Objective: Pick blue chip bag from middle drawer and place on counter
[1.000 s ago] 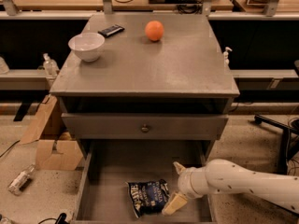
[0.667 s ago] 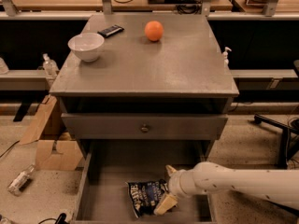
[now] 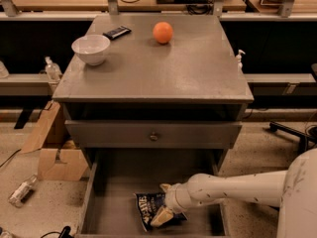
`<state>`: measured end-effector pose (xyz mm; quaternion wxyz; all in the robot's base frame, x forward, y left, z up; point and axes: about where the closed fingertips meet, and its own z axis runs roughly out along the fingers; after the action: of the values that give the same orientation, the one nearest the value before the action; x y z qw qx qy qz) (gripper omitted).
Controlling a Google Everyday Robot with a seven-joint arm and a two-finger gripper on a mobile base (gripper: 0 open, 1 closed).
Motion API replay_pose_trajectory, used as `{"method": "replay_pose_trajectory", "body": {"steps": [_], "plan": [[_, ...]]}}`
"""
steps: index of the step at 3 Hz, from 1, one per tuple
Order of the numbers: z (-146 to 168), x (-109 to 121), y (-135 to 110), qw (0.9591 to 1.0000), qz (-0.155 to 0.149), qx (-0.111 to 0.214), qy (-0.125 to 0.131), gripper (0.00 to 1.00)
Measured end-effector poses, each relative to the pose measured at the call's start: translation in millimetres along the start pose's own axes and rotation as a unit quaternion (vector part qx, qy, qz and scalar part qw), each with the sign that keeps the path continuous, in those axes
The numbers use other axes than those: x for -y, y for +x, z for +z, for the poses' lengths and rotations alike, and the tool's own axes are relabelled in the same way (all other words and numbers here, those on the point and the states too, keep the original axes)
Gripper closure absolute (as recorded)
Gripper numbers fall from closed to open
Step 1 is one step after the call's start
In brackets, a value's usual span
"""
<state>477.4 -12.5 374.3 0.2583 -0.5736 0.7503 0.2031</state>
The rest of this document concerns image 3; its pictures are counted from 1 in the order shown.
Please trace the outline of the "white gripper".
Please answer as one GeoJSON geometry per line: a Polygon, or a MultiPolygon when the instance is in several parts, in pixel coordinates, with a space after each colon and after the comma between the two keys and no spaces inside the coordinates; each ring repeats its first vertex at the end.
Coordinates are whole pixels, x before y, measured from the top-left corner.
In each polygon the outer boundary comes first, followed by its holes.
{"type": "Polygon", "coordinates": [[[162,183],[159,187],[165,192],[165,206],[159,208],[151,221],[152,227],[160,227],[173,218],[173,213],[179,214],[188,209],[189,194],[183,183],[162,183]]]}

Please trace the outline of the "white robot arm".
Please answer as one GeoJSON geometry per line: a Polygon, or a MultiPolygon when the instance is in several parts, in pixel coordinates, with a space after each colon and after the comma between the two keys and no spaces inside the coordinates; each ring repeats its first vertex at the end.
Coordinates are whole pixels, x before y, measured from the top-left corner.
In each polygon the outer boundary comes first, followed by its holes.
{"type": "Polygon", "coordinates": [[[159,227],[173,215],[223,198],[279,209],[276,238],[317,238],[317,150],[299,155],[286,171],[219,178],[196,174],[185,183],[164,183],[164,204],[151,222],[159,227]]]}

